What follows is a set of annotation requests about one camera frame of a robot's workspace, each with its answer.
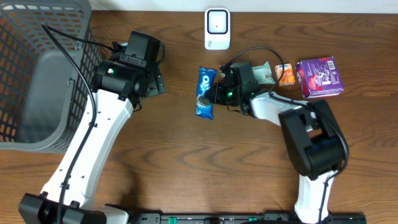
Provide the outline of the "pink purple floral packet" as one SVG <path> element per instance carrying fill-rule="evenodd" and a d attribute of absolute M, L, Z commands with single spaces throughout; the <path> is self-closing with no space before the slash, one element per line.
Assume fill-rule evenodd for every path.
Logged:
<path fill-rule="evenodd" d="M 304 98 L 335 96 L 344 90 L 333 56 L 302 60 L 296 64 L 296 72 Z"/>

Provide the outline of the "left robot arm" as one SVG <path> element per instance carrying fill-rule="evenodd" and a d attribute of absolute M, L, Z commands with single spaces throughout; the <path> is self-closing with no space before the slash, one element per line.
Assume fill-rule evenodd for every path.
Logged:
<path fill-rule="evenodd" d="M 160 72 L 164 44 L 133 31 L 125 45 L 93 69 L 84 115 L 58 169 L 39 195 L 25 194 L 19 213 L 26 223 L 127 223 L 129 211 L 96 208 L 101 172 L 120 130 L 142 99 L 165 93 Z"/>

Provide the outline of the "blue Oreo cookie pack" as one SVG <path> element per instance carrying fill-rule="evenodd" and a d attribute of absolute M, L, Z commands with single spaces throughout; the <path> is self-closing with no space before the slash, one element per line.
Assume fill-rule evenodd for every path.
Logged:
<path fill-rule="evenodd" d="M 213 119 L 213 106 L 206 93 L 212 88 L 216 74 L 217 71 L 214 69 L 199 68 L 195 114 L 201 118 Z"/>

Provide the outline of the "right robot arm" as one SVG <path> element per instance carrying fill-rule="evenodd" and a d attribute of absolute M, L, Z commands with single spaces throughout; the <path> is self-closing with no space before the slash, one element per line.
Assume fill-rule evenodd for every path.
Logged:
<path fill-rule="evenodd" d="M 325 100 L 294 101 L 262 90 L 249 62 L 220 67 L 222 82 L 202 97 L 230 111 L 270 121 L 282 130 L 289 159 L 299 174 L 294 212 L 302 223 L 325 223 L 335 177 L 345 169 L 349 149 Z"/>

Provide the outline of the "teal wet wipes pack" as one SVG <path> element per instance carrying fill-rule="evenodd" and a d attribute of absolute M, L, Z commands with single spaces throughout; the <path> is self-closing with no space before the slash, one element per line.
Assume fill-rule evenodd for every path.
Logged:
<path fill-rule="evenodd" d="M 258 65 L 252 67 L 254 78 L 258 81 L 260 85 L 273 85 L 275 83 L 272 78 L 272 71 L 269 62 L 263 65 Z"/>

